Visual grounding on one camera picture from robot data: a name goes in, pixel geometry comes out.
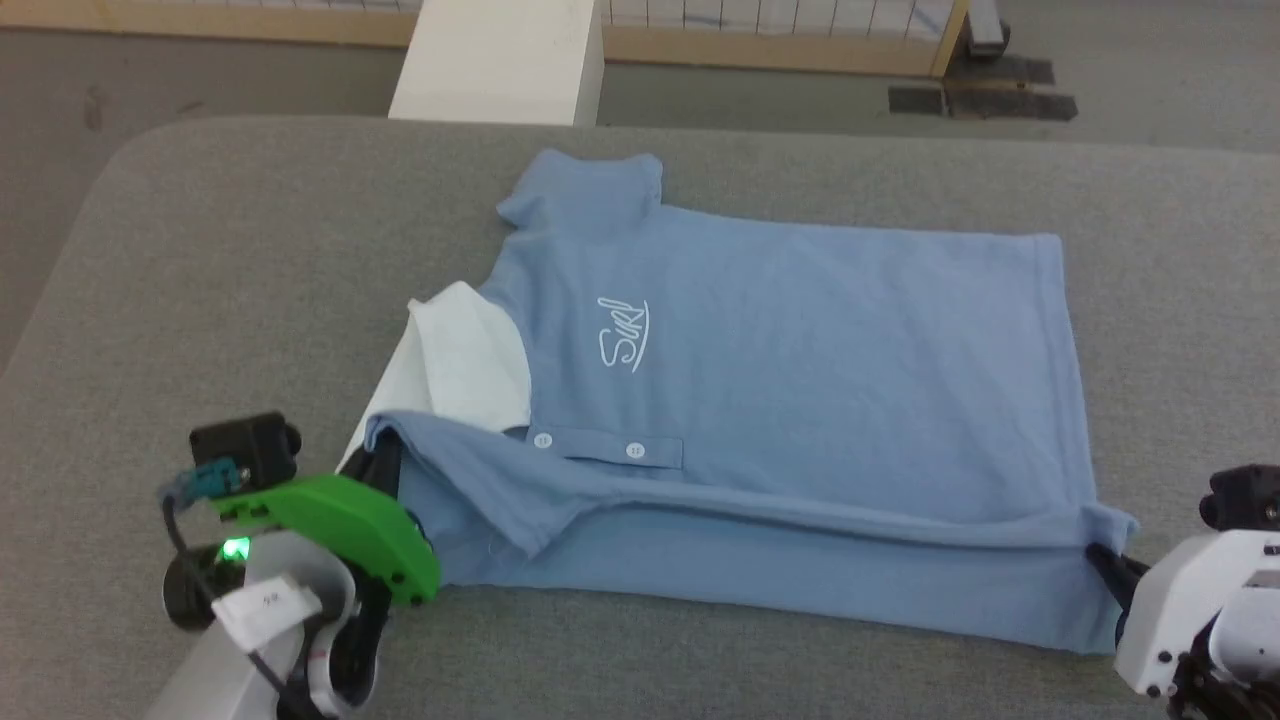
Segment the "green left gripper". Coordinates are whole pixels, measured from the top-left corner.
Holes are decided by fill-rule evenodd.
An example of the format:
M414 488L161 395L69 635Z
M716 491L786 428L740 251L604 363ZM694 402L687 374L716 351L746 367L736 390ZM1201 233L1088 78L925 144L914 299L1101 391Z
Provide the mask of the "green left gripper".
M399 606L436 597L442 566L411 512L399 500L404 446L378 436L357 447L346 475L315 475L252 493L212 498L212 506L242 527L280 527L328 550L380 580Z

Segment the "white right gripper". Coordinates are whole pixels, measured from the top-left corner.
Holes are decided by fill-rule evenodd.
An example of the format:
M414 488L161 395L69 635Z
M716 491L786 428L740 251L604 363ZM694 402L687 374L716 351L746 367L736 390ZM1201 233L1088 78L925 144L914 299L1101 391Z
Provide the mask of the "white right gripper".
M1196 656L1198 637L1212 678L1277 680L1277 533L1196 536L1151 569L1101 543L1089 543L1085 559L1129 611L1114 669L1135 693L1172 689L1178 660Z

